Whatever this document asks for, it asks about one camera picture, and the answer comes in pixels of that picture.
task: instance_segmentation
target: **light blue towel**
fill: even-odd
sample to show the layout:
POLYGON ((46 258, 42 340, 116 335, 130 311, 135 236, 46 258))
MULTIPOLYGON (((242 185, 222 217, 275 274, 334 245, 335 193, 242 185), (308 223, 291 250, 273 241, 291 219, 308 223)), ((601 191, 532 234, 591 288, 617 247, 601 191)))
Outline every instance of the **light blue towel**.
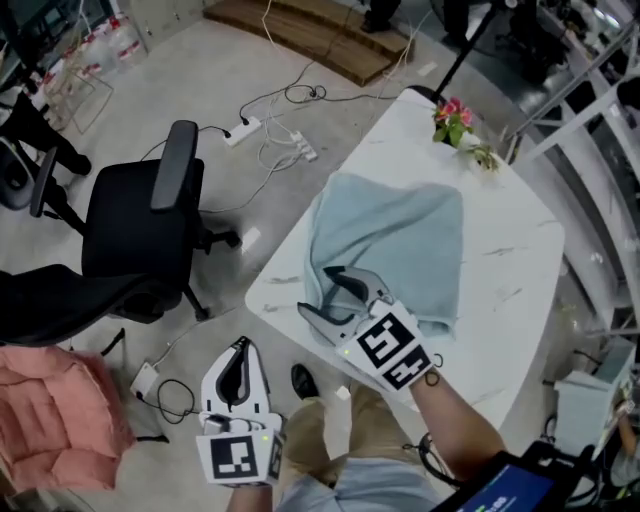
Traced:
POLYGON ((314 200, 305 259, 309 304, 334 318, 363 311, 322 269, 354 266, 376 272, 418 318, 426 337, 451 334, 462 258, 462 196, 427 184, 396 189, 336 173, 314 200))

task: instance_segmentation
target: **extension cord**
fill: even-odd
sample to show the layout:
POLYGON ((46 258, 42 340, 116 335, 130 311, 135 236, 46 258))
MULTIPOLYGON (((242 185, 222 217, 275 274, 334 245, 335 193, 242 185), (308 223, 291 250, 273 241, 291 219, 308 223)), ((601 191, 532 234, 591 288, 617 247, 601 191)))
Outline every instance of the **extension cord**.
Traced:
POLYGON ((240 144, 244 139, 249 137, 252 133, 258 131, 262 126, 262 122, 256 119, 255 117, 249 118, 249 124, 240 123, 229 133, 230 137, 223 137, 228 146, 234 147, 237 144, 240 144))
POLYGON ((296 143, 298 151, 300 151, 308 162, 313 162, 318 158, 318 153, 313 150, 311 144, 307 142, 307 139, 305 139, 299 131, 291 134, 291 140, 296 143))

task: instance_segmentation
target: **black shoe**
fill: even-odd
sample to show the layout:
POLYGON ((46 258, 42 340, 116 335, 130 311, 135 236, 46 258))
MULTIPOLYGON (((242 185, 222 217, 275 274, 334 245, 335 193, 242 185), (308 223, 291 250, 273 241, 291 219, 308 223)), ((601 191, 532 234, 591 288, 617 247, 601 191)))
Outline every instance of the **black shoe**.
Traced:
POLYGON ((374 32, 384 32, 391 28, 391 23, 388 21, 372 21, 369 18, 365 18, 364 22, 360 26, 360 30, 367 34, 373 34, 374 32))
POLYGON ((295 364, 291 368, 291 385, 300 400, 320 396, 311 373, 301 364, 295 364))
POLYGON ((74 167, 73 172, 80 176, 88 176, 91 172, 91 160, 85 155, 80 155, 78 165, 74 167))

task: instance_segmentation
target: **pink cushion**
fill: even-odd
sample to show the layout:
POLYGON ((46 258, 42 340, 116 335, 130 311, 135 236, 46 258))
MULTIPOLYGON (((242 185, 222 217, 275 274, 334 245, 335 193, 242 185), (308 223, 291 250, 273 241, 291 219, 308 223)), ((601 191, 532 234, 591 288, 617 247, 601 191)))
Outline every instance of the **pink cushion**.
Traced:
POLYGON ((113 489, 134 442, 100 356, 0 348, 0 456, 16 490, 113 489))

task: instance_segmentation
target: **white table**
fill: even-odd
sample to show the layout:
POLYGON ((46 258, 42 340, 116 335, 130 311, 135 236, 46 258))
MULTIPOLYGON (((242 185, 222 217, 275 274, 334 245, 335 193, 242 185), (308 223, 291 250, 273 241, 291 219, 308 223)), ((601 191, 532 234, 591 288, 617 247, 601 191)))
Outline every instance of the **white table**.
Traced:
MULTIPOLYGON (((562 259, 564 231, 527 185, 501 162, 492 179, 471 172, 454 150, 431 141, 433 104, 405 90, 338 172, 391 187, 441 183, 464 203, 464 250, 456 340, 434 342, 442 373, 491 423, 500 427, 536 354, 562 259)), ((246 295, 251 311, 353 378, 360 375, 314 341, 296 304, 305 301, 303 261, 307 210, 246 295)), ((393 398, 410 403, 407 395, 393 398)))

